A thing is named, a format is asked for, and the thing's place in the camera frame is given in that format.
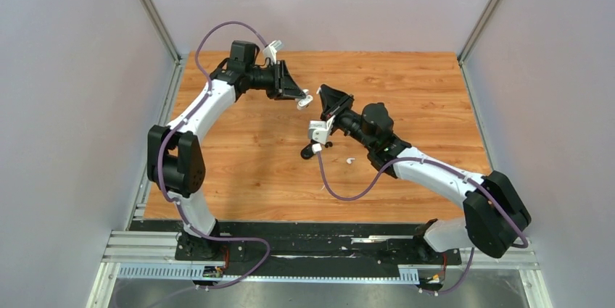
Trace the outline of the white earbud charging case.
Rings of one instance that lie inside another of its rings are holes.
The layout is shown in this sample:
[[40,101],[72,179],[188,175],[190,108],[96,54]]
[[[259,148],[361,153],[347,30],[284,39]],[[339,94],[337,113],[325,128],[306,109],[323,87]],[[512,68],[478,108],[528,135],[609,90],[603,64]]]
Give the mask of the white earbud charging case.
[[299,111],[302,111],[302,110],[304,110],[304,109],[307,109],[307,108],[310,106],[310,104],[311,104],[311,102],[312,102],[312,101],[313,101],[313,96],[312,96],[312,95],[310,95],[310,94],[306,95],[304,98],[301,98],[301,99],[296,99],[296,100],[295,100],[295,102],[296,102],[296,108],[297,108]]

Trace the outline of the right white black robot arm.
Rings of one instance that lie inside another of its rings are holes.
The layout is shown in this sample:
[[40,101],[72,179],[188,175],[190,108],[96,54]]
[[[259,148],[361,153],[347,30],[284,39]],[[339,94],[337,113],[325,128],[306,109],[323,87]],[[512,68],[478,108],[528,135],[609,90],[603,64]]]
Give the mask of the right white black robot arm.
[[526,249],[524,231],[532,217],[510,178],[497,170],[481,174],[464,170],[423,153],[394,132],[394,120],[382,102],[353,110],[352,95],[323,84],[318,89],[322,113],[309,124],[311,148],[321,158],[321,146],[340,131],[367,151],[377,176],[419,184],[459,207],[462,217],[432,219],[415,233],[414,252],[422,262],[433,262],[443,252],[474,248],[499,259],[510,248]]

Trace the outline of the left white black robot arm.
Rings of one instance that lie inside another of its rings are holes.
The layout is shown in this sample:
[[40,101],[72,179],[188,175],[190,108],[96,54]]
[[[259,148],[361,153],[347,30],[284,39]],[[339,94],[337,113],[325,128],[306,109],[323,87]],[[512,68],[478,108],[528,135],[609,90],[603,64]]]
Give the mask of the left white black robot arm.
[[176,206],[183,223],[177,259],[185,259],[187,251],[214,259],[226,242],[202,190],[206,165],[201,141],[219,117],[250,90],[264,91],[274,101],[295,101],[300,109],[313,100],[294,81],[286,62],[276,57],[281,46],[274,41],[261,49],[252,42],[233,41],[228,57],[207,76],[195,100],[167,125],[153,125],[147,133],[147,177]]

